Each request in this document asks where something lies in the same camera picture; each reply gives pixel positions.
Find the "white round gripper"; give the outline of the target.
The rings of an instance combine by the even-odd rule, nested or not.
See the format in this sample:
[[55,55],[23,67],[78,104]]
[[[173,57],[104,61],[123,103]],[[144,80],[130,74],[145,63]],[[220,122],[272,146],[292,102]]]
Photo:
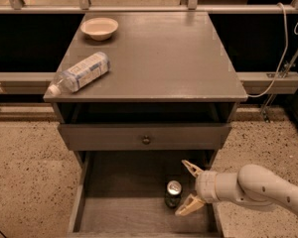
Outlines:
[[224,178],[222,174],[203,171],[187,160],[182,160],[182,164],[196,178],[197,195],[189,194],[184,203],[176,210],[176,216],[187,216],[202,208],[206,203],[219,202],[224,199]]

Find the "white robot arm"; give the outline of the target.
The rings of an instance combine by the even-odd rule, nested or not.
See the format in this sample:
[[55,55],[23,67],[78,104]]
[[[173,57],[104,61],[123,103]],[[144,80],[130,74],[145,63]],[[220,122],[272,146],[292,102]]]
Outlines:
[[176,210],[186,216],[206,203],[228,201],[258,211],[279,205],[298,216],[298,186],[259,165],[245,165],[237,173],[203,171],[187,160],[183,165],[196,179],[196,195],[190,194]]

